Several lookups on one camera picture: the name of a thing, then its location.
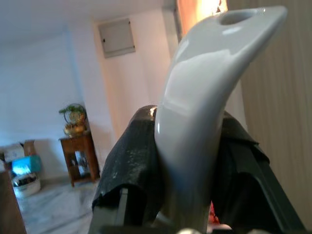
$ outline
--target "golden pot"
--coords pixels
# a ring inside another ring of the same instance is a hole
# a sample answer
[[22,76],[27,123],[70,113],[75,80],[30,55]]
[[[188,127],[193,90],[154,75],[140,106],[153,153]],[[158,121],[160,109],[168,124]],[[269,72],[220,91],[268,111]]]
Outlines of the golden pot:
[[86,126],[84,125],[78,125],[76,127],[72,128],[64,128],[64,133],[69,137],[76,137],[79,135],[82,135],[83,132],[86,130]]

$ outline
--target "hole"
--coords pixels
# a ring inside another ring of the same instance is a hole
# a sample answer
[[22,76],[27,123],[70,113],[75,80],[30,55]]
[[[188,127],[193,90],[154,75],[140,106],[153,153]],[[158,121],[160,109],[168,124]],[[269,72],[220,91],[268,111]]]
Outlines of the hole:
[[229,12],[222,17],[220,23],[222,25],[231,25],[249,19],[254,15],[255,11]]

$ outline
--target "glossy white plastic piece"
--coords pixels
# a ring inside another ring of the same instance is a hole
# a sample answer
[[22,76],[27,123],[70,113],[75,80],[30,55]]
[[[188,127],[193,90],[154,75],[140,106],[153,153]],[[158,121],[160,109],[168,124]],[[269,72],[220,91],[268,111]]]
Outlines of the glossy white plastic piece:
[[286,15],[283,6],[229,11],[199,22],[179,44],[155,123],[167,182],[162,215],[173,225],[206,230],[226,101]]

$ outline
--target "wooden side table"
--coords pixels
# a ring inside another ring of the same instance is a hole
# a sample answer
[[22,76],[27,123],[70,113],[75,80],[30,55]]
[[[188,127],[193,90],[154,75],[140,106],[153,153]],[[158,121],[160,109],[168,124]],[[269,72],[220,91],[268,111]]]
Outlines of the wooden side table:
[[[61,138],[60,141],[72,186],[74,187],[75,182],[95,182],[99,178],[99,169],[91,133],[88,132],[71,138]],[[77,156],[85,157],[90,172],[80,173],[79,168],[81,168],[81,165]]]

